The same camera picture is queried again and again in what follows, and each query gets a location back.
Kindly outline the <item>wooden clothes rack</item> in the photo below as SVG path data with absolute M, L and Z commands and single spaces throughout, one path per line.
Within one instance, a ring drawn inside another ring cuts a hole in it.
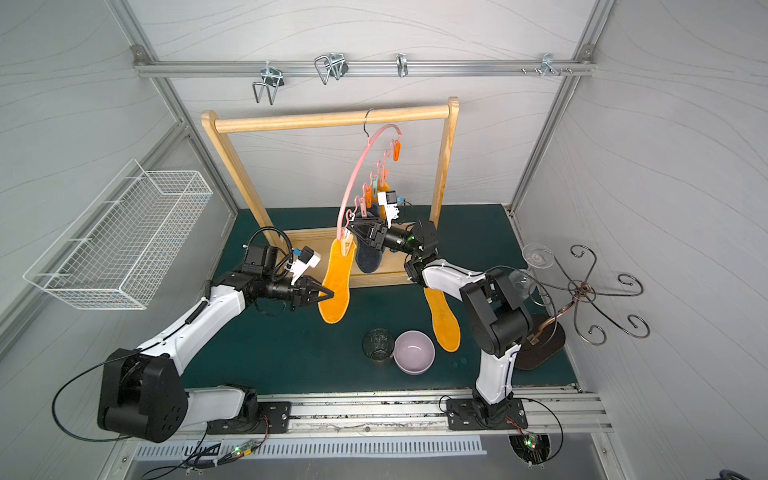
M 452 96 L 449 97 L 446 103 L 433 106 L 236 119 L 221 119 L 215 111 L 206 110 L 201 115 L 201 124 L 257 223 L 259 226 L 264 227 L 273 226 L 273 222 L 230 140 L 229 134 L 356 125 L 368 126 L 369 124 L 389 126 L 390 124 L 414 121 L 444 120 L 429 216 L 429 219 L 437 226 L 446 191 L 459 111 L 460 100 L 458 97 Z M 319 249 L 321 253 L 329 253 L 337 237 L 337 226 L 332 228 L 290 230 L 287 233 L 291 240 L 307 241 L 312 248 Z M 407 278 L 402 267 L 402 259 L 404 259 L 403 254 L 385 253 L 383 257 L 383 271 L 381 273 L 364 274 L 360 273 L 359 269 L 351 269 L 350 287 L 362 288 L 405 284 Z

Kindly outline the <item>yellow insole front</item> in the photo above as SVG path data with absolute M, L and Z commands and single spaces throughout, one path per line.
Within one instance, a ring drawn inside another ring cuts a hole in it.
M 457 318 L 442 291 L 425 288 L 424 295 L 431 312 L 432 329 L 440 347 L 454 353 L 460 348 L 461 331 Z

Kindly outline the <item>yellow insole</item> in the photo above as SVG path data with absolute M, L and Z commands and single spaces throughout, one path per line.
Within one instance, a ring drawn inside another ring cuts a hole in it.
M 424 295 L 431 312 L 432 329 L 440 347 L 454 353 L 460 348 L 461 331 L 457 318 L 442 291 L 425 288 Z
M 355 260 L 356 243 L 351 238 L 334 240 L 331 245 L 328 268 L 323 286 L 334 295 L 319 303 L 321 318 L 327 324 L 342 320 L 350 302 L 350 279 Z
M 377 182 L 377 202 L 381 212 L 386 210 L 387 193 L 390 191 L 388 183 L 382 179 Z

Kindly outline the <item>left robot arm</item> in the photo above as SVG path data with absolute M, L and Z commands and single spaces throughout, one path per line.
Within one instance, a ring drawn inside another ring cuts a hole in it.
M 230 272 L 208 295 L 134 350 L 118 349 L 104 366 L 97 425 L 100 429 L 162 443 L 191 425 L 237 420 L 256 422 L 258 402 L 246 387 L 187 389 L 185 368 L 230 320 L 259 299 L 304 307 L 334 293 L 311 276 L 296 281 Z

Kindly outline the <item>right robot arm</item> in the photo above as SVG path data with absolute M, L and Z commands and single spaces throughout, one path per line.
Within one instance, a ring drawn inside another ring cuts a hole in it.
M 488 424 L 504 414 L 514 399 L 514 363 L 532 327 L 531 314 L 510 275 L 500 267 L 466 270 L 440 257 L 438 233 L 431 221 L 403 229 L 383 219 L 358 218 L 350 221 L 347 230 L 368 247 L 405 253 L 409 280 L 462 302 L 481 349 L 473 389 L 475 415 Z

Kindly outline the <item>dark navy insole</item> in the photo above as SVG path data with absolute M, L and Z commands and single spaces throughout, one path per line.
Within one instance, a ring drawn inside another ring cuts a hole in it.
M 370 218 L 379 218 L 380 217 L 380 208 L 379 205 L 376 202 L 372 203 L 372 206 L 366 210 L 366 213 L 358 213 L 355 215 L 356 220 L 360 220 L 363 218 L 370 219 Z M 380 265 L 383 258 L 383 253 L 373 247 L 368 246 L 365 242 L 362 240 L 357 240 L 357 251 L 355 256 L 355 261 L 357 267 L 360 269 L 360 271 L 364 274 L 373 274 L 375 273 Z

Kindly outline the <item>yellow insole back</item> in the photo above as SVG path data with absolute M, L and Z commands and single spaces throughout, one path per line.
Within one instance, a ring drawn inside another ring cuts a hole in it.
M 377 202 L 381 212 L 386 210 L 387 193 L 390 191 L 388 183 L 382 179 L 377 182 Z

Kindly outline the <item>metal glass holder stand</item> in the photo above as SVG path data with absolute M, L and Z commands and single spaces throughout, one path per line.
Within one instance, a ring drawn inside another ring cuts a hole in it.
M 590 276 L 597 265 L 597 254 L 590 247 L 581 244 L 572 245 L 570 253 L 575 258 L 589 255 L 591 264 L 584 278 L 575 279 L 568 275 L 554 254 L 554 265 L 558 267 L 567 280 L 564 287 L 541 282 L 531 273 L 534 268 L 529 267 L 527 269 L 538 284 L 535 293 L 528 300 L 538 307 L 554 310 L 554 314 L 551 316 L 536 314 L 534 316 L 533 330 L 528 334 L 518 355 L 516 368 L 520 371 L 529 372 L 539 368 L 564 348 L 566 333 L 560 324 L 560 319 L 567 315 L 572 316 L 574 331 L 582 341 L 594 347 L 606 343 L 607 334 L 601 326 L 593 324 L 586 331 L 579 327 L 578 309 L 581 305 L 591 306 L 610 324 L 630 337 L 645 339 L 650 336 L 650 326 L 641 316 L 629 314 L 626 320 L 628 325 L 623 326 L 605 313 L 597 304 L 597 300 L 601 297 L 634 298 L 642 295 L 645 288 L 640 280 L 631 274 L 620 273 L 617 275 L 617 282 L 625 288 L 623 291 L 598 291 L 590 283 Z

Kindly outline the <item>metal loop hook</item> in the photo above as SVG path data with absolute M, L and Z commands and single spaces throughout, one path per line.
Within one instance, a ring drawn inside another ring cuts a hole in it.
M 313 60 L 313 65 L 323 85 L 327 85 L 331 79 L 340 80 L 349 71 L 343 53 L 320 55 Z

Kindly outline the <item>small metal hook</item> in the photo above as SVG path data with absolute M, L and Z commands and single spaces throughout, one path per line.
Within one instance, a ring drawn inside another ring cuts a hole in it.
M 404 53 L 398 53 L 395 57 L 397 75 L 399 78 L 405 78 L 408 76 L 408 60 Z

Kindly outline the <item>metal double hook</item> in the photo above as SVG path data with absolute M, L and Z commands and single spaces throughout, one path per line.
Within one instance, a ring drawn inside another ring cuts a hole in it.
M 267 101 L 270 105 L 275 103 L 279 89 L 285 85 L 283 72 L 273 67 L 269 61 L 260 71 L 260 79 L 252 84 L 254 99 L 257 104 Z

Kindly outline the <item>white vented strip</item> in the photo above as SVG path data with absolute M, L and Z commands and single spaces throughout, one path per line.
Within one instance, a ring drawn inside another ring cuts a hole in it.
M 181 461 L 193 453 L 194 441 L 173 441 L 152 446 L 142 443 L 134 456 L 137 461 Z M 238 442 L 228 439 L 206 440 L 209 448 L 203 460 L 220 458 L 234 450 Z M 268 438 L 247 460 L 314 458 L 437 458 L 484 456 L 487 451 L 479 435 L 405 437 L 320 437 Z

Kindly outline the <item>metal corner hook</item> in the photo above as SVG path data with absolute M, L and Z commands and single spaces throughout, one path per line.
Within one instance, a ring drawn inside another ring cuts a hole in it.
M 520 68 L 520 72 L 525 75 L 537 75 L 538 77 L 561 77 L 572 73 L 568 67 L 558 67 L 552 54 L 545 54 L 538 66 L 532 68 Z

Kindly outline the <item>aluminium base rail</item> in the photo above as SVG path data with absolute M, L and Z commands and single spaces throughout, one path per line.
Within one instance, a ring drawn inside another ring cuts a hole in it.
M 458 425 L 477 431 L 472 409 L 457 413 L 452 401 L 467 405 L 468 389 L 431 389 L 260 395 L 261 403 L 288 402 L 286 437 L 396 436 L 452 434 Z M 596 393 L 574 386 L 514 390 L 527 429 L 536 433 L 612 433 L 613 425 Z

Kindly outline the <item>aluminium top rail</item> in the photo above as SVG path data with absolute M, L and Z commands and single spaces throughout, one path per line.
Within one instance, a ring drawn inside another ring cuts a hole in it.
M 384 60 L 350 60 L 349 71 L 343 78 L 399 78 L 394 55 Z M 408 76 L 405 78 L 480 78 L 480 77 L 538 77 L 525 76 L 520 68 L 538 66 L 541 55 L 532 60 L 419 60 L 407 56 Z M 568 67 L 567 76 L 589 76 L 597 69 L 591 55 L 575 60 L 555 59 L 558 67 Z M 134 61 L 134 69 L 145 78 L 252 78 L 260 77 L 267 61 Z M 319 76 L 313 60 L 269 61 L 280 69 L 284 80 L 316 78 Z

